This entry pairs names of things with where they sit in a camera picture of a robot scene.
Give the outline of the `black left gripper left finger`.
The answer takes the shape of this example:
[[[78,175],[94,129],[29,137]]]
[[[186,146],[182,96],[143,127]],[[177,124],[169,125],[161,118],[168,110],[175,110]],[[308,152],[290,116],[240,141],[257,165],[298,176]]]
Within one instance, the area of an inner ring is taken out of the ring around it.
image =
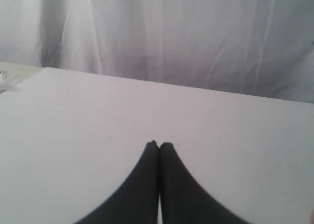
[[[159,203],[159,147],[146,144],[122,185],[79,224],[156,224]]]

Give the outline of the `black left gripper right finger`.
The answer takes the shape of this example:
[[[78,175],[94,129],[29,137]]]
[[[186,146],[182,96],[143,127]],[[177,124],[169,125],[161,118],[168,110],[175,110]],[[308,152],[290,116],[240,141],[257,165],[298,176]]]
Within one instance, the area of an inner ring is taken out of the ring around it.
[[[159,194],[164,224],[244,224],[192,177],[172,143],[159,148]]]

